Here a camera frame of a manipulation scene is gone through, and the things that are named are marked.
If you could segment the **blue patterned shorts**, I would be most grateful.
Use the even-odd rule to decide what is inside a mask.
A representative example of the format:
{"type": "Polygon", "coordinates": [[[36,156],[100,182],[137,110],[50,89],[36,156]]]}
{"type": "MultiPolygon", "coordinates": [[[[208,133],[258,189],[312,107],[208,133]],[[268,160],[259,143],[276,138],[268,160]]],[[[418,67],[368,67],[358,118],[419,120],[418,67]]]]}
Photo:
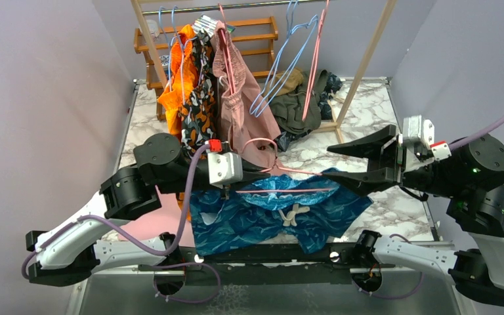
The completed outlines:
{"type": "Polygon", "coordinates": [[[307,253],[319,251],[328,238],[340,238],[373,201],[332,180],[288,175],[258,180],[241,190],[329,188],[307,193],[239,194],[224,199],[218,190],[194,191],[190,216],[197,252],[214,255],[249,247],[280,234],[294,236],[307,253]]]}

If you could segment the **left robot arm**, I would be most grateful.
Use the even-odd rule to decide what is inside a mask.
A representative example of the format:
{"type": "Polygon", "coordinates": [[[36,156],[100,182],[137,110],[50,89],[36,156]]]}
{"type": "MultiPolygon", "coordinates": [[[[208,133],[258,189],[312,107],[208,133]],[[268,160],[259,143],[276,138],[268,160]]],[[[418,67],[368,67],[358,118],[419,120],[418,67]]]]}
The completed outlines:
{"type": "Polygon", "coordinates": [[[176,234],[163,233],[139,241],[124,233],[124,241],[103,241],[111,230],[161,207],[160,194],[234,190],[265,179],[264,167],[252,164],[231,150],[227,142],[209,140],[194,157],[185,155],[173,135],[158,133],[134,150],[135,163],[117,170],[74,215],[46,232],[26,234],[28,257],[22,276],[33,284],[65,287],[92,274],[134,264],[172,269],[180,261],[179,242],[185,217],[176,234]]]}

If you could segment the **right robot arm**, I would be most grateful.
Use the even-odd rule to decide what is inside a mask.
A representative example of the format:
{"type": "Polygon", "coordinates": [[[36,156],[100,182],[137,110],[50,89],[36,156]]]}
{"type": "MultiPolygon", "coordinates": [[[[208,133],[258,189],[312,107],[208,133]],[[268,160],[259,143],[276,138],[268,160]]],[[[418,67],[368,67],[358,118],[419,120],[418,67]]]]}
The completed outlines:
{"type": "Polygon", "coordinates": [[[388,125],[328,151],[366,158],[368,165],[363,173],[325,171],[324,178],[362,197],[399,186],[447,198],[446,213],[477,244],[466,251],[440,251],[365,230],[352,262],[440,276],[473,301],[504,307],[504,145],[498,139],[484,134],[448,144],[434,140],[430,123],[402,134],[388,125]]]}

